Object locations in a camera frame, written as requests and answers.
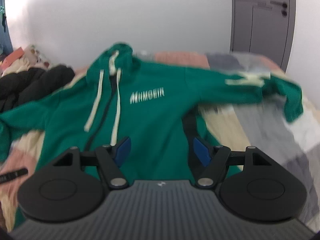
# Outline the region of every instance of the hoodie collar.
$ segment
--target hoodie collar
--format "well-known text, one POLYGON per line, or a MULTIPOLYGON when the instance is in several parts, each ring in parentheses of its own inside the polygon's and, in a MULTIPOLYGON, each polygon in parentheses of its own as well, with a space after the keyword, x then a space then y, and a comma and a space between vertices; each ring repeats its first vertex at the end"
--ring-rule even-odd
POLYGON ((90 66, 87 71, 87 83, 98 83, 100 70, 104 70, 104 78, 109 77, 109 58, 118 51, 115 60, 116 69, 121 68, 122 78, 127 79, 134 72, 136 66, 132 61, 132 48, 125 43, 116 43, 105 52, 103 52, 90 66))

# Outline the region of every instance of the drawstring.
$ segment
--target drawstring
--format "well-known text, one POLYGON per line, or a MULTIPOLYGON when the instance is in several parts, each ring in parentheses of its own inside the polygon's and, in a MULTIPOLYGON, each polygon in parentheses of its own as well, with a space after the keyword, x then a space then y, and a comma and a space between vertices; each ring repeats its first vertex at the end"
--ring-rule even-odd
POLYGON ((102 94, 103 72, 104 72, 103 69, 100 70, 98 93, 97 93, 96 99, 94 100, 93 107, 92 107, 91 113, 89 115, 89 118, 84 125, 84 131, 86 131, 86 132, 89 132, 89 130, 92 126, 94 117, 96 116, 96 113, 97 113, 98 105, 100 103, 101 94, 102 94))
POLYGON ((110 145, 114 146, 117 143, 117 137, 118 137, 118 127, 119 127, 119 121, 120 121, 120 112, 121 112, 121 107, 120 107, 120 93, 119 93, 119 81, 121 77, 121 69, 118 68, 117 70, 117 94, 118 94, 118 99, 117 99, 117 112, 116 112, 116 117, 115 117, 115 123, 113 124, 113 129, 112 129, 112 134, 111 134, 111 141, 110 145))
MULTIPOLYGON (((117 111, 116 111, 116 117, 115 117, 115 122, 113 124, 113 129, 112 129, 112 134, 111 134, 111 141, 110 145, 114 146, 117 143, 117 137, 118 137, 118 128, 119 128, 119 121, 120 121, 120 112, 121 112, 121 107, 120 107, 120 92, 119 92, 119 82, 121 78, 121 69, 118 68, 116 69, 115 66, 115 60, 116 57, 118 57, 119 51, 115 51, 115 53, 109 58, 109 74, 110 76, 114 76, 116 74, 116 81, 117 81, 117 111)), ((102 95, 102 82, 103 82, 103 69, 100 70, 100 76, 99 76, 99 84, 98 84, 98 92, 96 99, 94 100, 93 107, 91 110, 91 113, 89 115, 89 118, 84 126, 84 131, 88 132, 93 124, 93 120, 95 118, 95 115, 97 113, 97 109, 101 100, 101 95, 102 95)))

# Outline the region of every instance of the door frame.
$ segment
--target door frame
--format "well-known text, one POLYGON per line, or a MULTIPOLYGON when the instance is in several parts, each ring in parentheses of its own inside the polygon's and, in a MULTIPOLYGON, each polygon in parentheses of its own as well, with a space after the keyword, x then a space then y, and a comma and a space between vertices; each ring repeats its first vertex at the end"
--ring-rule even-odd
MULTIPOLYGON (((232 0, 232 20, 231 20, 230 51, 233 50, 233 42, 234 42, 235 1, 236 0, 232 0)), ((296 21, 296 0, 289 0, 288 32, 287 32, 287 39, 286 39, 286 43, 285 43, 282 63, 281 63, 281 66, 280 66, 280 68, 284 72, 287 70, 288 62, 289 62, 289 58, 290 58, 292 42, 293 42, 295 21, 296 21)))

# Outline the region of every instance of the gray gripper base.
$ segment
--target gray gripper base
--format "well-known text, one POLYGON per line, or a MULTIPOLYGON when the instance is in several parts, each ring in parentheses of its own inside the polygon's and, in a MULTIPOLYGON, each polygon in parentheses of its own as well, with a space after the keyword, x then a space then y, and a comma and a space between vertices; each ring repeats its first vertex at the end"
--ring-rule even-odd
POLYGON ((314 233, 298 220, 252 223, 228 212, 209 190, 183 181, 135 181, 112 191, 90 215, 63 224, 27 220, 16 240, 307 240, 314 233))

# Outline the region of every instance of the door handle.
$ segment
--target door handle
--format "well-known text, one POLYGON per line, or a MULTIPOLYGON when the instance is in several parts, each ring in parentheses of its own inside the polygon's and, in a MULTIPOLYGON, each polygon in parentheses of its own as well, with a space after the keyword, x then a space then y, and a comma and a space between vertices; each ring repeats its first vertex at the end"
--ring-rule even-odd
POLYGON ((286 2, 270 1, 271 4, 282 6, 282 8, 287 9, 288 4, 286 2))

